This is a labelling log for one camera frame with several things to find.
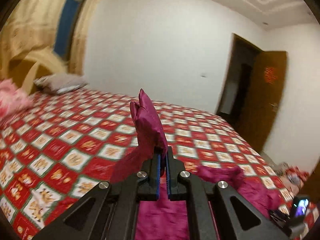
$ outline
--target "door handle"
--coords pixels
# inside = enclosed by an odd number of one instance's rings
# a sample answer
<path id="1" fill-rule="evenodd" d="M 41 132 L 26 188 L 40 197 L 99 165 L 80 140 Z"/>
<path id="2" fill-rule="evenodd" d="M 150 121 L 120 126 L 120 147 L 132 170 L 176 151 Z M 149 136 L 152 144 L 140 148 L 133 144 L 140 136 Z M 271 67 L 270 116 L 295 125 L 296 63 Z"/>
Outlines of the door handle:
<path id="1" fill-rule="evenodd" d="M 278 104 L 277 103 L 274 103 L 274 104 L 269 103 L 269 105 L 271 105 L 273 107 L 272 111 L 276 112 L 278 110 Z"/>

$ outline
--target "black metal frame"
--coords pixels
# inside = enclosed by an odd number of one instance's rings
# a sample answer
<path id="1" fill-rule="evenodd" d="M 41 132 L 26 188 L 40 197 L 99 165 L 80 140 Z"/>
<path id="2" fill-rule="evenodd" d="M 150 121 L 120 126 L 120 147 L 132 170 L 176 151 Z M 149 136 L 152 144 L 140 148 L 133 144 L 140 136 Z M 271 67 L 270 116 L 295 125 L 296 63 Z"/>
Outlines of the black metal frame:
<path id="1" fill-rule="evenodd" d="M 159 197 L 160 157 L 155 150 L 153 159 L 123 182 L 100 182 L 33 239 L 134 239 L 139 202 Z M 171 147 L 166 175 L 169 199 L 186 201 L 190 240 L 215 240 L 218 235 L 222 240 L 288 239 L 226 182 L 213 184 L 185 171 Z"/>

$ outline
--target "wooden door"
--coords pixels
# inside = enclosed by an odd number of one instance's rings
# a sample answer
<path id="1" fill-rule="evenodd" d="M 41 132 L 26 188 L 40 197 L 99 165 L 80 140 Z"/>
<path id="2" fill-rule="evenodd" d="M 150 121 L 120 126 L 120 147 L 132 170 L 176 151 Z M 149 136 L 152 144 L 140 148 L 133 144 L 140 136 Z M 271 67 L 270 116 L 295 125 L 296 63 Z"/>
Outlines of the wooden door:
<path id="1" fill-rule="evenodd" d="M 316 166 L 311 176 L 304 183 L 299 194 L 306 194 L 310 196 L 310 200 L 317 204 L 320 201 L 320 161 Z"/>
<path id="2" fill-rule="evenodd" d="M 260 152 L 271 131 L 284 86 L 287 54 L 263 51 L 253 66 L 250 86 L 235 130 Z"/>

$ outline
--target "pink cloth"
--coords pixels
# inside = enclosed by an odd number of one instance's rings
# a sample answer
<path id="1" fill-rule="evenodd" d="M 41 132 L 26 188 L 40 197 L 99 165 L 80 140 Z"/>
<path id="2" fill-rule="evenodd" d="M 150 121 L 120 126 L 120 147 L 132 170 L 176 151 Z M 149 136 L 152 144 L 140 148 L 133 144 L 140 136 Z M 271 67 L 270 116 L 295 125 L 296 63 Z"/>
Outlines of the pink cloth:
<path id="1" fill-rule="evenodd" d="M 231 169 L 217 169 L 199 166 L 197 175 L 201 179 L 212 183 L 216 183 L 221 180 L 226 181 L 268 219 L 268 210 L 275 210 L 279 208 L 279 192 L 277 190 L 267 189 L 261 183 L 245 180 L 244 173 L 239 166 Z"/>
<path id="2" fill-rule="evenodd" d="M 141 201 L 136 240 L 189 239 L 185 201 L 170 201 L 166 184 L 160 184 L 158 201 Z"/>
<path id="3" fill-rule="evenodd" d="M 130 112 L 137 131 L 138 146 L 116 163 L 111 183 L 122 181 L 132 173 L 138 172 L 142 163 L 152 158 L 155 147 L 162 149 L 161 174 L 164 172 L 165 155 L 168 151 L 167 139 L 157 111 L 143 89 L 139 93 L 139 103 L 130 103 Z"/>
<path id="4" fill-rule="evenodd" d="M 0 82 L 0 123 L 4 119 L 33 105 L 30 97 L 18 89 L 11 79 Z"/>
<path id="5" fill-rule="evenodd" d="M 261 183 L 246 181 L 238 166 L 231 169 L 199 166 L 197 175 L 212 183 L 226 181 L 267 218 L 268 210 L 275 210 L 280 205 L 277 191 L 266 189 Z M 169 201 L 165 184 L 160 187 L 160 199 L 157 202 L 140 202 L 135 239 L 189 239 L 186 204 L 184 201 Z"/>

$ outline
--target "metal bolt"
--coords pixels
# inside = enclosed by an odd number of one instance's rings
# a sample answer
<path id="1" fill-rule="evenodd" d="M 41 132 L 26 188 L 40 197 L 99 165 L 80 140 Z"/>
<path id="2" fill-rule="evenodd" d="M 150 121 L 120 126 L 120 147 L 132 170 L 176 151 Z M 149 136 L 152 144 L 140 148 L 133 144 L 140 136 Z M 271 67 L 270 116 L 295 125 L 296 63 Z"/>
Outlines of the metal bolt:
<path id="1" fill-rule="evenodd" d="M 147 173 L 145 171 L 138 171 L 137 176 L 139 178 L 145 178 L 147 176 Z"/>
<path id="2" fill-rule="evenodd" d="M 190 172 L 189 171 L 182 171 L 182 172 L 180 172 L 180 176 L 183 178 L 188 178 L 190 176 Z"/>
<path id="3" fill-rule="evenodd" d="M 222 180 L 222 181 L 218 182 L 218 186 L 220 188 L 226 188 L 226 187 L 228 187 L 228 183 Z"/>
<path id="4" fill-rule="evenodd" d="M 107 181 L 102 181 L 99 183 L 99 188 L 106 189 L 109 187 L 109 183 Z"/>

